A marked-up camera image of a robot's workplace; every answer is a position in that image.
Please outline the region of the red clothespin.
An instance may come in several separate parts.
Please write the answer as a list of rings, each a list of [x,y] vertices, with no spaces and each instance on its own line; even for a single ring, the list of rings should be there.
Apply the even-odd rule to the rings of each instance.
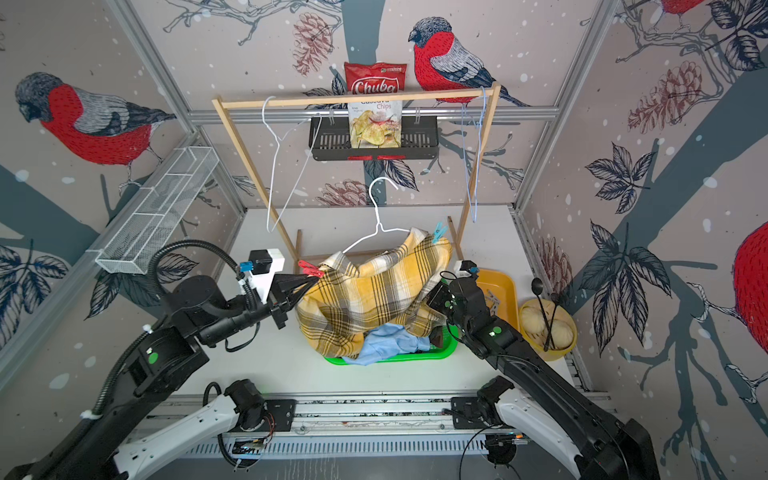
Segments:
[[[301,274],[307,276],[322,278],[325,275],[325,272],[319,266],[316,266],[305,260],[299,260],[297,262],[297,267],[299,268]]]

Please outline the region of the white clothespin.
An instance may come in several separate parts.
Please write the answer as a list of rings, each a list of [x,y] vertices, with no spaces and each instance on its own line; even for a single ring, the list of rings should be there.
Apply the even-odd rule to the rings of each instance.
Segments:
[[[497,315],[501,300],[491,290],[487,290],[485,292],[485,301],[490,313]]]

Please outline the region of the yellow plaid shirt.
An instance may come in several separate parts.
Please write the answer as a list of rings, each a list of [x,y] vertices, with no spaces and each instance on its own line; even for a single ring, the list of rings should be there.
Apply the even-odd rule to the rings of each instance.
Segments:
[[[300,330],[326,358],[358,357],[369,332],[385,324],[427,338],[446,324],[426,298],[451,258],[449,240],[418,228],[396,249],[362,264],[337,252],[319,263],[318,282],[296,306]]]

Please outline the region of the light blue shirt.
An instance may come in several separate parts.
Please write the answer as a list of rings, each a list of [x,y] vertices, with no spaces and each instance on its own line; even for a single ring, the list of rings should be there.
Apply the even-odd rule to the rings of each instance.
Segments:
[[[343,357],[350,365],[368,366],[392,359],[398,355],[429,352],[428,337],[417,337],[402,325],[384,324],[365,335],[360,352],[354,357]]]

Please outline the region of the green plastic mesh basket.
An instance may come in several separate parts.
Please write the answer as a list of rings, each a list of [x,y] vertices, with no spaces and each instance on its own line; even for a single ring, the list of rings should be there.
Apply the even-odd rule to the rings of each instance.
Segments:
[[[418,354],[398,355],[392,359],[378,363],[424,361],[424,360],[443,360],[453,354],[458,346],[459,329],[455,326],[439,326],[443,328],[444,347],[442,349],[430,349],[429,352]],[[350,365],[344,362],[343,357],[326,358],[326,361],[337,366]]]

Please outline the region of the teal clothespin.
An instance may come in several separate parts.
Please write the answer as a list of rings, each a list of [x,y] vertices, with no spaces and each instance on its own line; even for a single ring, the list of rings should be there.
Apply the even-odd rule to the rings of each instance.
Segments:
[[[439,242],[446,234],[448,228],[449,226],[447,224],[444,224],[443,222],[438,222],[432,233],[432,243],[436,244],[437,242]]]

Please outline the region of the white blue wire hanger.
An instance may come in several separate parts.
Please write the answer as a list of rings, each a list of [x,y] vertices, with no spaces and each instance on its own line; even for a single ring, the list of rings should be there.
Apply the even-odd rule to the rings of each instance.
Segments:
[[[485,87],[481,88],[482,92],[482,107],[479,114],[479,119],[474,120],[467,116],[468,104],[464,104],[461,107],[461,132],[462,132],[462,160],[465,163],[465,188],[466,188],[466,200],[468,201],[468,217],[473,223],[477,221],[478,214],[478,200],[477,200],[477,180],[472,180],[472,175],[475,173],[476,167],[474,161],[479,157],[479,149],[482,146],[482,128],[484,126],[485,114],[488,106],[488,94]],[[474,157],[468,160],[467,157],[467,134],[464,130],[465,125],[472,125],[476,132],[476,145],[473,149]]]

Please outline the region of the dark multicolour plaid shirt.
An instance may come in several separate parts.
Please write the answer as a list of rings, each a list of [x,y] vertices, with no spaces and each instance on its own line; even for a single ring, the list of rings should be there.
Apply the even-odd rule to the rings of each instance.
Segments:
[[[442,327],[436,327],[429,335],[431,349],[442,349],[444,347],[444,333]]]

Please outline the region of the white hanger of yellow shirt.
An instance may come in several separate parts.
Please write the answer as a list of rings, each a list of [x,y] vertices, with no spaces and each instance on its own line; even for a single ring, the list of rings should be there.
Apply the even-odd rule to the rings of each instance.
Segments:
[[[383,222],[382,222],[382,220],[381,220],[380,205],[379,205],[379,202],[376,200],[376,198],[375,198],[375,195],[374,195],[374,192],[373,192],[374,188],[375,188],[375,187],[376,187],[376,186],[377,186],[379,183],[381,183],[381,182],[387,182],[388,184],[390,184],[391,186],[393,186],[393,187],[394,187],[396,190],[398,190],[398,189],[399,189],[399,186],[398,186],[398,185],[397,185],[397,184],[396,184],[396,183],[395,183],[395,182],[394,182],[392,179],[388,178],[387,176],[379,176],[379,177],[375,178],[375,179],[374,179],[374,180],[373,180],[373,181],[370,183],[370,185],[369,185],[369,187],[368,187],[368,196],[369,196],[369,199],[371,200],[371,202],[372,202],[372,205],[373,205],[373,208],[374,208],[374,215],[375,215],[375,225],[374,225],[374,230],[373,230],[373,232],[372,232],[372,233],[369,233],[369,234],[367,234],[367,235],[364,235],[364,236],[362,236],[361,238],[359,238],[359,239],[357,239],[356,241],[354,241],[354,242],[353,242],[351,245],[349,245],[349,246],[348,246],[346,249],[344,249],[344,250],[342,251],[342,253],[343,253],[343,254],[348,254],[348,253],[350,253],[350,252],[351,252],[351,251],[352,251],[352,250],[353,250],[353,249],[354,249],[356,246],[358,246],[358,245],[359,245],[359,244],[361,244],[362,242],[364,242],[364,241],[366,241],[366,240],[369,240],[369,239],[371,239],[371,238],[374,238],[374,237],[376,237],[377,235],[379,235],[379,234],[381,234],[381,233],[392,233],[392,232],[403,232],[403,233],[409,233],[409,230],[408,230],[408,229],[403,229],[403,228],[398,228],[398,227],[394,227],[394,228],[386,228],[386,227],[383,225]]]

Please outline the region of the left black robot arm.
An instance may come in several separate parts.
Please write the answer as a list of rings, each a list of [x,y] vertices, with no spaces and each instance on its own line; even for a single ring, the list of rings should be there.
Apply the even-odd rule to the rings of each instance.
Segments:
[[[198,275],[167,291],[159,275],[162,260],[185,247],[207,250],[234,272],[240,295],[225,299],[217,283]],[[148,282],[164,317],[147,327],[118,357],[92,409],[40,461],[14,467],[10,479],[145,479],[198,442],[234,428],[255,429],[266,420],[265,400],[249,380],[238,380],[212,402],[144,439],[127,437],[145,417],[182,387],[209,360],[207,349],[227,344],[248,328],[272,319],[283,328],[288,314],[318,282],[307,274],[285,274],[277,249],[253,250],[235,262],[220,247],[180,240],[150,259]]]

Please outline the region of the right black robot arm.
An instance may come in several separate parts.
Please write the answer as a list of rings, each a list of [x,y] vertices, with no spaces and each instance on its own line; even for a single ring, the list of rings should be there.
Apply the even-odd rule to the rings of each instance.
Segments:
[[[580,393],[491,314],[472,277],[442,280],[428,306],[459,329],[460,340],[498,371],[477,393],[488,423],[521,431],[576,479],[657,479],[648,431],[620,421]]]

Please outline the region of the yellow plastic tray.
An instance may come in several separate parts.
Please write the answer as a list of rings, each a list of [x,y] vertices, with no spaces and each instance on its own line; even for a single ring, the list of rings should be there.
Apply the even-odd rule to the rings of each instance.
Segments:
[[[520,329],[516,285],[505,273],[489,269],[480,269],[477,285],[483,291],[491,290],[500,300],[498,314],[495,315],[516,330]]]

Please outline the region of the yellow round bowl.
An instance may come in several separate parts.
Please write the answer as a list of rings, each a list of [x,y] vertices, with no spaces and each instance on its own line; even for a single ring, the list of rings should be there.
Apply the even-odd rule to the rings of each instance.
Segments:
[[[578,329],[573,318],[550,300],[532,299],[519,310],[520,331],[544,361],[555,361],[577,344]]]

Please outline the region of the black spoon in bowl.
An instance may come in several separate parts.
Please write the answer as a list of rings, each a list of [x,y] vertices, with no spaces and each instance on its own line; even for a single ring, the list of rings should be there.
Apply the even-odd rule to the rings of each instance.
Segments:
[[[554,304],[553,313],[550,315],[547,315],[546,309],[544,307],[543,300],[541,297],[544,290],[544,282],[541,278],[534,277],[532,279],[531,289],[537,300],[537,303],[539,306],[539,314],[541,316],[541,321],[535,325],[535,330],[534,332],[532,332],[532,335],[538,336],[538,335],[541,335],[543,332],[545,332],[546,333],[545,339],[541,343],[543,349],[545,351],[556,350],[557,345],[555,343],[555,336],[554,336],[554,322],[555,322],[555,312],[557,310],[558,305]]]

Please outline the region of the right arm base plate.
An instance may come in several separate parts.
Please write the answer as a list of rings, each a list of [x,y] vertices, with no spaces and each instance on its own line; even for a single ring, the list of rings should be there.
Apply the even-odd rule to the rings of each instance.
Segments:
[[[500,424],[494,405],[481,397],[452,397],[447,412],[456,430],[479,430]]]

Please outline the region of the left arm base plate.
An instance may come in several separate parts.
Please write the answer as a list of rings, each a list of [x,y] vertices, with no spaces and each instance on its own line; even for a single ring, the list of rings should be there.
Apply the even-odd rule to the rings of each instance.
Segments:
[[[240,416],[228,433],[259,434],[290,432],[296,412],[295,399],[267,399],[258,413]]]

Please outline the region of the black wall bracket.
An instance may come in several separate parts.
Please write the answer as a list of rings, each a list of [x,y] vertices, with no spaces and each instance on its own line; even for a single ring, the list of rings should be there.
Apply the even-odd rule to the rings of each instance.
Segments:
[[[435,159],[439,153],[437,121],[433,117],[402,117],[376,122],[360,117],[311,120],[309,146],[317,161],[383,161]]]

